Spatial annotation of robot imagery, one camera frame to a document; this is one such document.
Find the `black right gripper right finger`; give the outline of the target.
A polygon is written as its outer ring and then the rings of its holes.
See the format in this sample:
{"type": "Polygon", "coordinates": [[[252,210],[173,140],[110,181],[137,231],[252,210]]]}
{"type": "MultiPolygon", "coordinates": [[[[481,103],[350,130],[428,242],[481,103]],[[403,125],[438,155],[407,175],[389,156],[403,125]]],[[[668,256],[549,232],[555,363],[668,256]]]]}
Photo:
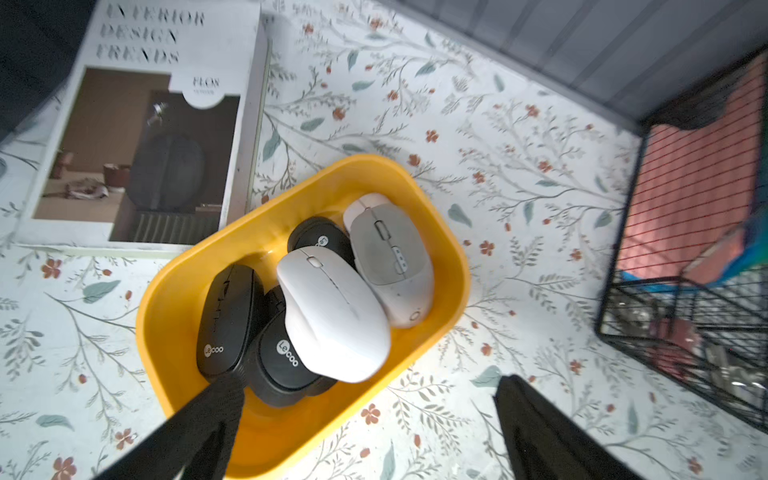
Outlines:
{"type": "Polygon", "coordinates": [[[637,479],[518,375],[503,376],[494,403],[516,479],[637,479]]]}

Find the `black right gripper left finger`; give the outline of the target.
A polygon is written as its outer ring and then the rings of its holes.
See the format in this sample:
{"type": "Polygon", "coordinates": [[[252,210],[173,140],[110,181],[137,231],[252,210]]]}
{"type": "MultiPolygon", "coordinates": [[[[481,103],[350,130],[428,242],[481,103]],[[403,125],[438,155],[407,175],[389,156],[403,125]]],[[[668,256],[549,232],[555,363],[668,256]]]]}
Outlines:
{"type": "Polygon", "coordinates": [[[222,479],[245,403],[244,384],[224,376],[207,386],[100,479],[222,479]]]}

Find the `black mouse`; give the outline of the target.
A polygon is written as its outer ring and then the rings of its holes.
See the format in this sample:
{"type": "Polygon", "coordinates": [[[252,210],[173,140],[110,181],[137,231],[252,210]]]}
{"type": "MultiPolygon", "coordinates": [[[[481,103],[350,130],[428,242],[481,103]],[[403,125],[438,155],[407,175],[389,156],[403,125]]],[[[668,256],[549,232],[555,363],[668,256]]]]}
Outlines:
{"type": "Polygon", "coordinates": [[[287,241],[287,252],[318,246],[332,250],[355,268],[354,253],[348,235],[332,220],[314,216],[298,224],[287,241]]]}
{"type": "Polygon", "coordinates": [[[286,301],[280,286],[265,294],[256,334],[248,347],[245,377],[256,397],[274,408],[290,407],[327,392],[337,381],[310,371],[286,330],[286,301]]]}
{"type": "Polygon", "coordinates": [[[209,382],[239,372],[268,320],[265,291],[255,270],[232,264],[213,279],[203,306],[196,364],[209,382]]]}

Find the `white mouse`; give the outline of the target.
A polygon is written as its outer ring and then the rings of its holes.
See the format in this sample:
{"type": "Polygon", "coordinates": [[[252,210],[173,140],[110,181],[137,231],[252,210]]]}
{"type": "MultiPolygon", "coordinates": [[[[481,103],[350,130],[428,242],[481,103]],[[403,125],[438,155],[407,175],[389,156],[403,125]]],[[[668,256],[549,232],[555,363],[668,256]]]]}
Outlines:
{"type": "Polygon", "coordinates": [[[286,301],[285,328],[304,366],[345,383],[360,383],[386,363],[391,332],[382,305],[340,255],[302,247],[277,264],[286,301]]]}

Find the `grey ergonomic mouse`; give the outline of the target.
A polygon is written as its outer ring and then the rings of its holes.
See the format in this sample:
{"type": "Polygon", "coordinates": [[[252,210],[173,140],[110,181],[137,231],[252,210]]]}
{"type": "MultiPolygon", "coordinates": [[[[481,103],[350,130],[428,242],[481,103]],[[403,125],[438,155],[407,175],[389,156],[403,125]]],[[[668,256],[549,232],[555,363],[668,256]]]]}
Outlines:
{"type": "Polygon", "coordinates": [[[394,203],[366,209],[348,233],[355,266],[382,305],[390,325],[423,322],[434,300],[434,269],[411,218],[394,203]]]}

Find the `light grey mouse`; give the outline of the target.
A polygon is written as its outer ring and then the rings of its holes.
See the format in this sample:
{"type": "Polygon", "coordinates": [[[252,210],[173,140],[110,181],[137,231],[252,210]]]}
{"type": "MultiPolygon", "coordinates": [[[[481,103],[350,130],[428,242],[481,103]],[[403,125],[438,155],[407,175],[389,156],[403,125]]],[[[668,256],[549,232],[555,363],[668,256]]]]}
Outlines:
{"type": "Polygon", "coordinates": [[[380,193],[368,193],[353,201],[343,213],[344,227],[348,233],[351,232],[352,223],[366,209],[371,209],[379,205],[390,204],[388,197],[380,193]]]}

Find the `yellow plastic storage box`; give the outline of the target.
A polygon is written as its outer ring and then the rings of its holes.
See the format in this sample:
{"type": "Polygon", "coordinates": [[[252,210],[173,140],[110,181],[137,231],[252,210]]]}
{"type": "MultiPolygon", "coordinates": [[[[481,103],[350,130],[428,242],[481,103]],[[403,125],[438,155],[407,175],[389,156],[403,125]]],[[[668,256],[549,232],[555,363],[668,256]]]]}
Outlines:
{"type": "Polygon", "coordinates": [[[470,294],[467,258],[441,214],[397,162],[373,154],[338,161],[230,224],[170,261],[152,280],[136,318],[140,358],[167,416],[205,389],[194,347],[205,296],[225,267],[254,268],[266,287],[285,255],[287,238],[310,216],[339,216],[358,197],[378,192],[415,222],[432,258],[436,300],[418,326],[398,330],[383,368],[358,384],[283,409],[248,394],[227,474],[276,478],[334,433],[445,336],[462,316],[470,294]]]}

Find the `interior design trends book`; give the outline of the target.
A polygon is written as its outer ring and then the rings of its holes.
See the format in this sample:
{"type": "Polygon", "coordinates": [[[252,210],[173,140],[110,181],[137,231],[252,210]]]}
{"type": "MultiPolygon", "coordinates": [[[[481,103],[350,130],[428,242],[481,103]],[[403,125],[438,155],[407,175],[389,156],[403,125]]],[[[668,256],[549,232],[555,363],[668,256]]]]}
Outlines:
{"type": "Polygon", "coordinates": [[[255,1],[100,1],[16,244],[176,255],[248,210],[270,44],[255,1]]]}

